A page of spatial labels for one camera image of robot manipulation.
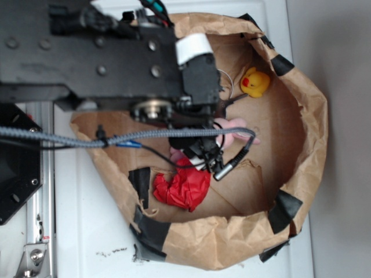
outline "brown paper bag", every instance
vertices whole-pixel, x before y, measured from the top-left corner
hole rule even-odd
[[[297,68],[264,43],[251,22],[215,14],[172,16],[176,35],[208,35],[217,67],[239,81],[257,67],[271,77],[262,98],[244,98],[228,109],[242,117],[261,139],[245,160],[222,181],[212,181],[203,203],[192,213],[160,203],[152,195],[156,173],[170,178],[166,162],[142,149],[110,147],[89,153],[147,258],[223,269],[298,234],[319,186],[328,136],[327,102]],[[227,99],[231,85],[222,75]],[[71,127],[80,139],[95,138],[97,125],[108,136],[155,129],[131,120],[124,112],[75,115]],[[141,140],[169,156],[167,139]],[[241,148],[234,142],[225,161]]]

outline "pink toy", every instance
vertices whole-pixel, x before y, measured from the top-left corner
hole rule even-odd
[[[217,118],[214,120],[216,123],[220,124],[222,126],[222,128],[224,129],[229,129],[229,128],[232,128],[232,127],[246,127],[246,121],[242,118],[236,118],[236,119],[232,119],[232,120],[225,120],[225,119],[222,119],[222,118]],[[245,141],[247,142],[249,139],[250,139],[250,136],[242,136],[242,135],[239,135],[239,134],[235,134],[235,133],[230,133],[230,134],[227,134],[224,136],[224,145],[223,145],[223,149],[226,149],[228,148],[234,141],[234,138],[238,138],[242,141]],[[216,137],[216,141],[221,144],[221,141],[223,139],[223,136],[222,135],[219,135],[218,137]],[[260,144],[260,140],[255,138],[253,144]],[[174,149],[174,148],[170,148],[170,160],[174,163],[176,163],[179,159],[181,158],[184,158],[185,155],[179,151],[178,149]]]

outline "gray wall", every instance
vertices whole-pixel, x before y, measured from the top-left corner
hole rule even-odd
[[[371,276],[371,1],[287,0],[294,63],[329,101],[310,212],[316,278]]]

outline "yellow rubber duck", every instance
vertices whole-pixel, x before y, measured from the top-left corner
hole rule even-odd
[[[241,78],[240,87],[244,93],[251,97],[261,97],[270,83],[271,79],[267,74],[257,71],[256,67],[252,67]]]

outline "red object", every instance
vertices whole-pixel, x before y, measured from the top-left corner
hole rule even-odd
[[[178,160],[178,165],[192,165],[188,158]],[[153,194],[162,203],[189,209],[190,212],[204,200],[210,187],[211,174],[196,168],[177,169],[171,182],[163,174],[158,174],[154,181]]]
[[[243,81],[242,81],[242,84],[245,86],[245,87],[247,87],[248,85],[249,85],[249,80],[248,80],[248,78],[244,78],[243,79]]]

